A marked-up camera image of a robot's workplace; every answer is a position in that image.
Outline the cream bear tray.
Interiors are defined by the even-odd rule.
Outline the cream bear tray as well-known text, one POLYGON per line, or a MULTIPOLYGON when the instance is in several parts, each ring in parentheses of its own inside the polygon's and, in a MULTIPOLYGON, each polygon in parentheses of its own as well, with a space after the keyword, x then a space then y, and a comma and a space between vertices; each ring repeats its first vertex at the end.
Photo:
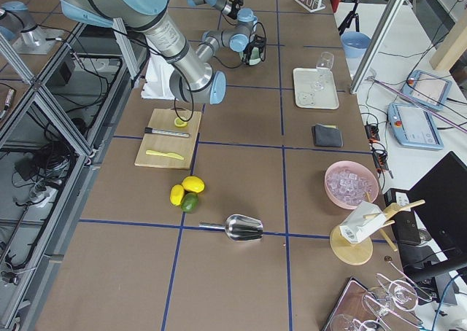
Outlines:
POLYGON ((336 85, 331 71, 295 68, 293 86, 296 106, 304 109, 339 108, 336 85))

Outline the wooden cutting board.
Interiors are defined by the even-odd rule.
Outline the wooden cutting board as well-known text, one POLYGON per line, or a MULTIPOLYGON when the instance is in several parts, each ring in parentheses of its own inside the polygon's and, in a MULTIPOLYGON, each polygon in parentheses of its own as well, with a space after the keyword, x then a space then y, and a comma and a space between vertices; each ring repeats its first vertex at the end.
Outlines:
POLYGON ((198 129, 201 122, 201 112, 194 112, 188 125, 178 128, 174 124, 177 117, 172 109, 154 109, 147 124, 148 128, 168 131, 172 133, 185 133, 188 137, 162 135, 157 133, 145 133, 140 144, 139 151, 134 161, 135 166, 153 168, 189 169, 193 159, 198 129), (178 160, 162 155, 148 155, 147 150, 162 153, 176 153, 183 157, 178 160))

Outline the clear wine glass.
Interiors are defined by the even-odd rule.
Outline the clear wine glass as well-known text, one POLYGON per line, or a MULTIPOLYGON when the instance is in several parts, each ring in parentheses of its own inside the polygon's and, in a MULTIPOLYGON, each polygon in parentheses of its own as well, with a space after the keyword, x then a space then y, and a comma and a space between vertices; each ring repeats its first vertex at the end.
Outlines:
POLYGON ((317 77, 312 87, 314 91, 321 91, 325 89, 327 78, 331 73, 334 63, 334 54, 332 52, 322 52, 317 59, 315 68, 317 70, 317 77))

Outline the wooden stand with carton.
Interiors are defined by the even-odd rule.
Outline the wooden stand with carton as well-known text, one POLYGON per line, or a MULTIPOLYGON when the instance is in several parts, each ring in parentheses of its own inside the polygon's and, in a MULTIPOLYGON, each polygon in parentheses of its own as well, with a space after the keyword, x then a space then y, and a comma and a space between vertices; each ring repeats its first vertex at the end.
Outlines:
POLYGON ((397 252, 398 247, 382 229, 395 221, 392 218, 400 211, 408 211, 411 208, 424 204, 424 200, 417 200, 401 206, 391 203, 384 210, 373 203, 363 201, 350 215, 332 229, 330 245, 333 253, 349 265, 363 265, 367 263, 373 254, 373 243, 370 236, 379 231, 385 238, 390 248, 397 252))

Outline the aluminium frame post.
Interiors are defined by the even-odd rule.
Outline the aluminium frame post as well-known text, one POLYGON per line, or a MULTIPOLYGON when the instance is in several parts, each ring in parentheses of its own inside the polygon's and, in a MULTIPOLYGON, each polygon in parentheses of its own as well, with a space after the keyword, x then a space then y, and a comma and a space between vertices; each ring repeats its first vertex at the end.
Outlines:
POLYGON ((395 20, 395 17, 403 3, 404 0, 388 1, 371 38, 368 49, 363 55, 357 71, 352 79, 352 84, 350 85, 350 94, 357 93, 361 83, 363 82, 363 79, 365 78, 366 72, 370 69, 372 62, 375 59, 376 54, 378 53, 379 48, 382 45, 382 42, 390 30, 390 27, 393 24, 393 21, 395 20))

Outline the green ceramic bowl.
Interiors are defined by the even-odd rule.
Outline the green ceramic bowl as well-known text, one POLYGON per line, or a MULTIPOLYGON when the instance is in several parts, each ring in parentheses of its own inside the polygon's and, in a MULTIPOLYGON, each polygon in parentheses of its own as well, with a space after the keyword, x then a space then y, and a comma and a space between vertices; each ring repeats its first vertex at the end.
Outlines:
POLYGON ((241 62, 247 66, 256 66, 261 60, 261 53, 254 47, 246 47, 243 52, 239 53, 241 62))

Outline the blue teach pendant near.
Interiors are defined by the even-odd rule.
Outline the blue teach pendant near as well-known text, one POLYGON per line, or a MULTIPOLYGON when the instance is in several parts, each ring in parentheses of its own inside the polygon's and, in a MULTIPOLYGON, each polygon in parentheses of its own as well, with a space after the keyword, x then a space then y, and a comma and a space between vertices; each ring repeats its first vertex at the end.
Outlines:
POLYGON ((411 104, 391 103, 387 108, 390 128, 398 143, 415 149, 441 150, 444 143, 433 118, 411 104))

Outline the silver metal cylinder tool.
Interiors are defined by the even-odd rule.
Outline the silver metal cylinder tool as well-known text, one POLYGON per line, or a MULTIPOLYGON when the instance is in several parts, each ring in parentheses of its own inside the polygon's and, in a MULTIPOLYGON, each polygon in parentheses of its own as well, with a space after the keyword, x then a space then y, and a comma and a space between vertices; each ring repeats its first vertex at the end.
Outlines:
POLYGON ((157 128, 146 127, 144 129, 145 134, 157 134, 162 136, 173 136, 173 137, 181 137, 181 138, 189 138, 190 134, 186 132, 180 131, 169 131, 169 130, 162 130, 157 128))

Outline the yellow lemon small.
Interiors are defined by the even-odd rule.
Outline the yellow lemon small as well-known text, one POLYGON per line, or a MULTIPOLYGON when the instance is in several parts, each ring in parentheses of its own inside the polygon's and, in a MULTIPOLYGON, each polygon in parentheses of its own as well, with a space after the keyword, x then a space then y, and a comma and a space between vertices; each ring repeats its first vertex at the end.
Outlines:
POLYGON ((181 184, 176 184, 171 188, 169 200, 172 205, 180 206, 185 196, 185 189, 181 184))

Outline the green lime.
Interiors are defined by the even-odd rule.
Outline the green lime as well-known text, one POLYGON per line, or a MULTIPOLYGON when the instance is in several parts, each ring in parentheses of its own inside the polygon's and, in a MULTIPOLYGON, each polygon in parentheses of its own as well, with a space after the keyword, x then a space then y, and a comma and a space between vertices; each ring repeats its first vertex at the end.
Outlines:
POLYGON ((195 192, 186 193, 180 204, 181 209, 185 213, 191 213, 198 206, 198 194, 195 192))

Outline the yellow lemon large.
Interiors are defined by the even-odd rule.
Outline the yellow lemon large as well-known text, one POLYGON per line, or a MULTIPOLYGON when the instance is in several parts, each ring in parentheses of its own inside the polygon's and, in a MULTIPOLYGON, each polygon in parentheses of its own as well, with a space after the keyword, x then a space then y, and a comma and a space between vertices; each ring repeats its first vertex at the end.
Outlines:
POLYGON ((182 180, 183 188, 188 192, 200 193, 205 189, 205 183, 197 176, 187 176, 182 180))

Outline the yellow plastic knife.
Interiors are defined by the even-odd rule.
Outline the yellow plastic knife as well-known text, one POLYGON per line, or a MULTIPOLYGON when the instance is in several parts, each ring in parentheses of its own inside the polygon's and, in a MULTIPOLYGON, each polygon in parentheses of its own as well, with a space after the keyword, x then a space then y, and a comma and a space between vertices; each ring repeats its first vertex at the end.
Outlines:
POLYGON ((185 159, 182 155, 177 154, 175 152, 159 152, 159 151, 155 151, 155 150, 152 150, 152 149, 147 149, 145 151, 145 154, 146 155, 152 155, 152 156, 168 157, 168 158, 172 158, 172 159, 175 159, 175 160, 184 160, 185 159))

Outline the blue teach pendant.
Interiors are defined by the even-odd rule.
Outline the blue teach pendant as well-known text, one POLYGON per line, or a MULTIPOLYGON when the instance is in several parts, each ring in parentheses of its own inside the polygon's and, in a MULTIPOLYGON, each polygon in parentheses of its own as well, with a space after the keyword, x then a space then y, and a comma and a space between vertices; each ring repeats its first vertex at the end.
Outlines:
POLYGON ((415 149, 441 150, 444 143, 433 118, 411 104, 391 103, 387 108, 390 128, 398 143, 415 149))
POLYGON ((444 108, 452 82, 432 73, 415 70, 404 83, 401 92, 418 103, 436 111, 444 108))

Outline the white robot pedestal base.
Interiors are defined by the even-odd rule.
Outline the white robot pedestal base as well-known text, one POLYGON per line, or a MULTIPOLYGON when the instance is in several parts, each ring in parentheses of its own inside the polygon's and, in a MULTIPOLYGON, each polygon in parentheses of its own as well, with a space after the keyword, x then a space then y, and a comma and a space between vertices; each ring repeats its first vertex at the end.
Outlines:
POLYGON ((170 78, 174 68, 161 56, 151 54, 147 71, 144 76, 145 83, 142 88, 143 99, 173 100, 174 95, 170 88, 170 78))

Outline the metal ice scoop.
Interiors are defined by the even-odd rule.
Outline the metal ice scoop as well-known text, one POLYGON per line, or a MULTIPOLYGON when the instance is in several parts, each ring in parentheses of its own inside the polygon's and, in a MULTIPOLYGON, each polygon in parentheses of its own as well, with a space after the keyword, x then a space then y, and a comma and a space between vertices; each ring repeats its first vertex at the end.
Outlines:
POLYGON ((224 224, 200 222, 199 227, 221 229, 233 241, 253 241, 263 237, 263 223, 256 218, 232 214, 224 224))

